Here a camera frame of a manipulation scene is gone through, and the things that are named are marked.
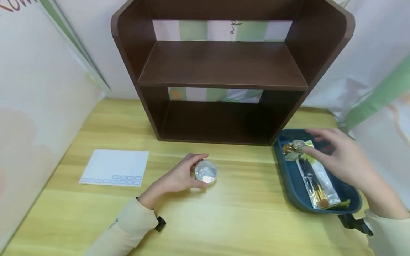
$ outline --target small clear container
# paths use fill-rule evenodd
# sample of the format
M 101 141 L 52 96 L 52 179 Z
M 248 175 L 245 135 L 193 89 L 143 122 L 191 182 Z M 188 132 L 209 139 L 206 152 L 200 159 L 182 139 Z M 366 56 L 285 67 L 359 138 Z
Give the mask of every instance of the small clear container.
M 217 176 L 218 170 L 210 161 L 203 160 L 195 166 L 195 179 L 199 181 L 203 181 L 210 185 L 216 181 Z

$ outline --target dark blue tray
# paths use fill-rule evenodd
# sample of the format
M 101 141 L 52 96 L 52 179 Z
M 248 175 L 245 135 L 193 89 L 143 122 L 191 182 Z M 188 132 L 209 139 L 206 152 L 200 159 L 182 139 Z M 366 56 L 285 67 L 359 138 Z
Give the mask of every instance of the dark blue tray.
M 360 197 L 357 189 L 339 180 L 328 170 L 326 170 L 326 172 L 340 199 L 342 201 L 350 199 L 350 206 L 348 208 L 332 208 L 329 210 L 313 209 L 297 164 L 295 162 L 285 161 L 285 157 L 283 155 L 283 145 L 288 144 L 292 140 L 312 140 L 314 147 L 319 150 L 329 145 L 326 141 L 314 141 L 313 136 L 305 132 L 303 129 L 285 129 L 281 131 L 275 142 L 274 151 L 276 154 L 276 159 L 278 160 L 279 170 L 288 200 L 297 209 L 306 212 L 348 214 L 359 211 L 362 207 L 362 198 Z

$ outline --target sleeve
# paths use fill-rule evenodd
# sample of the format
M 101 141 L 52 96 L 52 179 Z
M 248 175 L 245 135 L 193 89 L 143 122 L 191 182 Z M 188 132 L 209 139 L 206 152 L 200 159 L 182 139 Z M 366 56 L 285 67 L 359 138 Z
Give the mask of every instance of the sleeve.
M 137 247 L 148 231 L 158 225 L 153 210 L 133 198 L 111 226 L 86 251 L 86 256 L 125 256 Z
M 369 247 L 376 256 L 405 256 L 410 252 L 410 219 L 392 220 L 366 210 L 364 221 L 373 232 Z

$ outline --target wooden shelf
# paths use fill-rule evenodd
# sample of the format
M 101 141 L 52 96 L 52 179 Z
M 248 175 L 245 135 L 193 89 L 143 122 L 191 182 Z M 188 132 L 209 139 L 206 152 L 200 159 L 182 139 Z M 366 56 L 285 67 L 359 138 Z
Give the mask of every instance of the wooden shelf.
M 161 140 L 266 146 L 264 121 L 258 104 L 170 101 Z
M 308 87 L 285 43 L 158 41 L 141 86 L 253 88 Z
M 292 20 L 292 25 L 284 42 L 158 41 L 153 19 Z M 334 0 L 127 0 L 111 20 L 158 140 L 244 145 L 274 143 L 354 26 L 353 15 Z M 182 102 L 170 100 L 168 87 L 263 92 L 258 104 Z

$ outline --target light wood tabletop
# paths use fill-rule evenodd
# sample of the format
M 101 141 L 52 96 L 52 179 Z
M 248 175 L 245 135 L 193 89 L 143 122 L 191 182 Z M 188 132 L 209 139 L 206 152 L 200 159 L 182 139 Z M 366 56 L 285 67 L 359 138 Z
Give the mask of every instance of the light wood tabletop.
M 313 109 L 287 124 L 336 126 L 330 113 Z M 142 186 L 78 184 L 95 149 L 149 151 Z M 4 255 L 82 255 L 131 197 L 190 152 L 209 153 L 217 182 L 165 196 L 156 213 L 167 225 L 131 255 L 373 255 L 365 235 L 343 228 L 336 215 L 300 212 L 287 201 L 270 147 L 157 141 L 140 101 L 109 99 L 84 123 Z

